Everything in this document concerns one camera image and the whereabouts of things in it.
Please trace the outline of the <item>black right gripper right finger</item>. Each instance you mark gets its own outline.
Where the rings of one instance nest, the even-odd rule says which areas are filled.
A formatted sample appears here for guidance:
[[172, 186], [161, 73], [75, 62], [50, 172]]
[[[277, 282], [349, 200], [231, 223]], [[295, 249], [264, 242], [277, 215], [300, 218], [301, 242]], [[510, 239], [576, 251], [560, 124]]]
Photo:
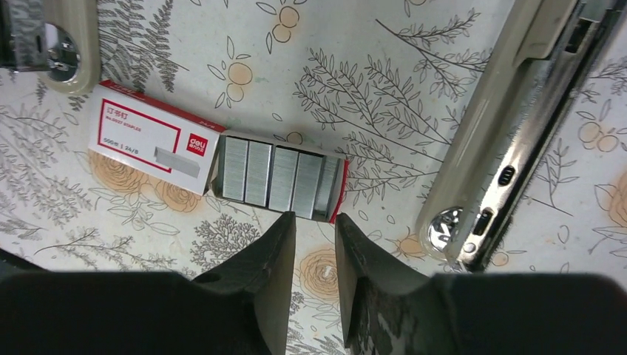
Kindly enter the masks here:
[[597, 274], [427, 276], [335, 222], [343, 343], [352, 354], [624, 354], [626, 292]]

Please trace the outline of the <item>white red staple box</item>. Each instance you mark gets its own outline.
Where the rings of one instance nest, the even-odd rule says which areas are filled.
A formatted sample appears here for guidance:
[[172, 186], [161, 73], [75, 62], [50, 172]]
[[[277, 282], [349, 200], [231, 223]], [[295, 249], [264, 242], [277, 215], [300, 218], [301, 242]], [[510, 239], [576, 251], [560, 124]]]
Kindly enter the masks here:
[[224, 127], [114, 81], [90, 96], [89, 149], [204, 195]]

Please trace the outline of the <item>beige and black stapler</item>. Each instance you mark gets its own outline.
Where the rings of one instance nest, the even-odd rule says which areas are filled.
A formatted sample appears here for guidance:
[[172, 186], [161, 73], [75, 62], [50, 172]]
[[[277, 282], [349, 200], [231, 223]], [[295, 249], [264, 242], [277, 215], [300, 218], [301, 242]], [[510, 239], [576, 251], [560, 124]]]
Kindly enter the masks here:
[[38, 72], [67, 95], [91, 92], [101, 77], [96, 1], [2, 1], [1, 68]]

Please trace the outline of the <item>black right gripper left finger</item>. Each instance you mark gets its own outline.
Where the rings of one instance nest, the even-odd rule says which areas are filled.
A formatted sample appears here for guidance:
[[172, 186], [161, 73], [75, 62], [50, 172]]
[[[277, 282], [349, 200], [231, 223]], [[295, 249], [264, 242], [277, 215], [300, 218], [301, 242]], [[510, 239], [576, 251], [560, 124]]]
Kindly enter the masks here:
[[188, 279], [19, 271], [1, 279], [3, 354], [283, 354], [296, 217]]

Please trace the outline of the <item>floral table mat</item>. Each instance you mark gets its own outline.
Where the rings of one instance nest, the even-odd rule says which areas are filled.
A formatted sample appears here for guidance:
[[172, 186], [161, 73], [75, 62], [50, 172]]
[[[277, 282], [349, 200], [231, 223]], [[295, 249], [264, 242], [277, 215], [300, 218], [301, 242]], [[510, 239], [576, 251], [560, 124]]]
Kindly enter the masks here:
[[[96, 1], [102, 81], [233, 130], [348, 161], [338, 215], [417, 272], [498, 270], [515, 235], [558, 237], [607, 168], [559, 135], [587, 75], [482, 272], [454, 271], [416, 221], [516, 1]], [[1, 279], [19, 271], [176, 272], [188, 279], [261, 237], [285, 212], [197, 195], [89, 149], [91, 92], [38, 72], [1, 84]], [[285, 353], [352, 354], [343, 343], [335, 222], [296, 217]], [[615, 281], [626, 292], [624, 283]]]

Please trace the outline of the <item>silver staple strip tray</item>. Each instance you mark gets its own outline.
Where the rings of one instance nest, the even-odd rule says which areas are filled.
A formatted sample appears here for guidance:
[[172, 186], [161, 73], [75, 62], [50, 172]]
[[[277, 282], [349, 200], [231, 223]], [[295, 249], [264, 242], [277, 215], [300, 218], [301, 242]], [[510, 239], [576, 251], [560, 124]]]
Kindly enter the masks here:
[[215, 197], [334, 223], [348, 180], [343, 157], [233, 130], [221, 134], [216, 153]]

